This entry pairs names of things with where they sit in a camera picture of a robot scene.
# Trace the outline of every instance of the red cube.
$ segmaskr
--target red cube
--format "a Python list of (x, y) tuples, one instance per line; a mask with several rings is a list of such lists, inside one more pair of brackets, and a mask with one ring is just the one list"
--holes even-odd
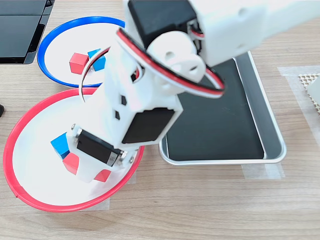
[(69, 61), (71, 72), (74, 74), (81, 75), (88, 61), (89, 61), (88, 55), (75, 52), (71, 60)]

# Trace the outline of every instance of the metal tray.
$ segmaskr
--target metal tray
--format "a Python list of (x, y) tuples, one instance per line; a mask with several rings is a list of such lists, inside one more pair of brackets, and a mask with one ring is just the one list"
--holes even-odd
[[(192, 121), (189, 120), (193, 117), (190, 113), (195, 115), (197, 111), (190, 112), (189, 110), (189, 113), (185, 111), (186, 115), (181, 115), (181, 119), (178, 119), (160, 142), (160, 155), (168, 163), (178, 166), (274, 164), (285, 157), (286, 144), (272, 113), (251, 53), (247, 52), (227, 62), (215, 67), (218, 73), (219, 70), (225, 73), (226, 77), (223, 75), (222, 77), (225, 77), (227, 86), (228, 79), (232, 78), (237, 81), (233, 89), (230, 87), (230, 93), (223, 96), (223, 98), (226, 97), (225, 99), (220, 102), (220, 99), (212, 99), (214, 102), (205, 102), (207, 100), (198, 99), (199, 97), (179, 96), (185, 109), (199, 108), (202, 113), (200, 110), (199, 116)], [(242, 94), (243, 103), (239, 102), (240, 100), (237, 100), (235, 96), (230, 95), (233, 91)], [(221, 109), (230, 110), (231, 118), (226, 117)], [(208, 121), (210, 119), (208, 114), (212, 114), (212, 121), (214, 120), (212, 124), (211, 121)], [(222, 124), (222, 127), (217, 128), (217, 123)], [(205, 126), (209, 131), (214, 129), (214, 132), (211, 134), (205, 132)], [(232, 132), (228, 131), (229, 127), (233, 128)], [(222, 136), (220, 130), (225, 133), (223, 140), (220, 140)], [(186, 142), (188, 138), (193, 138), (192, 134), (195, 135), (197, 141)], [(195, 149), (197, 157), (189, 155), (190, 148)]]

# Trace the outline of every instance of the tray rim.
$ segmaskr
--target tray rim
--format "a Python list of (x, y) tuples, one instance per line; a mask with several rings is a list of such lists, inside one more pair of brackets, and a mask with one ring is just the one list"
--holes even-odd
[[(263, 151), (264, 151), (264, 158), (262, 158), (262, 159), (215, 159), (215, 160), (179, 160), (179, 161), (177, 161), (177, 160), (173, 160), (173, 159), (169, 158), (168, 154), (165, 153), (164, 147), (166, 147), (166, 152), (168, 153), (167, 139), (165, 140), (166, 141), (166, 146), (164, 146), (163, 139), (162, 139), (160, 141), (159, 145), (158, 145), (158, 150), (159, 150), (161, 158), (163, 160), (165, 160), (167, 163), (169, 163), (171, 165), (175, 165), (175, 166), (276, 164), (276, 163), (281, 162), (285, 158), (285, 156), (287, 154), (287, 146), (286, 146), (285, 140), (284, 140), (284, 138), (283, 138), (283, 136), (281, 134), (279, 126), (277, 124), (276, 117), (275, 117), (275, 115), (274, 115), (274, 113), (273, 113), (273, 111), (271, 109), (271, 105), (269, 103), (269, 100), (267, 98), (267, 94), (266, 94), (265, 89), (263, 87), (263, 84), (261, 82), (258, 70), (257, 70), (255, 62), (254, 62), (254, 59), (253, 59), (252, 54), (251, 54), (250, 51), (248, 51), (247, 53), (244, 53), (244, 54), (248, 54), (248, 57), (250, 59), (250, 63), (252, 65), (255, 77), (256, 77), (258, 85), (260, 87), (260, 90), (261, 90), (261, 93), (262, 93), (262, 97), (263, 97), (263, 99), (265, 101), (265, 104), (266, 104), (270, 119), (271, 119), (271, 121), (273, 123), (274, 129), (275, 129), (277, 137), (279, 139), (279, 143), (281, 144), (281, 153), (276, 158), (266, 158), (265, 148), (264, 148), (263, 142), (261, 140), (261, 137), (260, 137), (260, 134), (259, 134), (259, 130), (257, 129), (257, 132), (258, 132), (261, 144), (262, 144), (262, 148), (263, 148)], [(238, 65), (237, 65), (237, 58), (234, 57), (233, 60), (236, 63), (237, 71), (238, 71), (240, 79), (241, 79), (241, 75), (240, 75), (240, 72), (239, 72), (239, 69), (238, 69)], [(254, 124), (256, 125), (256, 121), (255, 121), (255, 118), (254, 118), (253, 115), (252, 115), (252, 118), (253, 118)]]

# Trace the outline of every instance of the white grid object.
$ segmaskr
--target white grid object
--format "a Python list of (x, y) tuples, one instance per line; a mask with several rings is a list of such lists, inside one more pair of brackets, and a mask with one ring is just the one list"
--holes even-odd
[[(320, 76), (320, 73), (309, 73), (309, 74), (299, 74), (300, 82), (302, 83), (304, 89), (307, 91), (308, 85), (313, 83)], [(320, 116), (320, 105), (308, 94), (309, 98), (311, 99), (317, 113)]]

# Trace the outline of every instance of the cube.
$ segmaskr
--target cube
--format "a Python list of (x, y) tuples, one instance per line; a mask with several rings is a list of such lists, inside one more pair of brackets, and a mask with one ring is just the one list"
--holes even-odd
[[(89, 58), (92, 58), (97, 52), (99, 52), (101, 49), (96, 49), (93, 51), (89, 51), (88, 52), (88, 56)], [(95, 71), (99, 71), (105, 68), (105, 64), (106, 64), (106, 57), (102, 56), (100, 57), (94, 64), (93, 64), (93, 69)]]
[(77, 155), (69, 153), (62, 162), (70, 173), (74, 175), (77, 174), (79, 167), (79, 157)]
[(65, 132), (51, 141), (51, 145), (62, 160), (70, 153), (66, 134)]
[(81, 75), (87, 62), (89, 62), (89, 56), (75, 52), (69, 61), (71, 72)]
[(97, 176), (95, 176), (94, 180), (105, 183), (110, 174), (111, 174), (111, 171), (107, 169), (103, 169), (101, 172), (97, 174)]

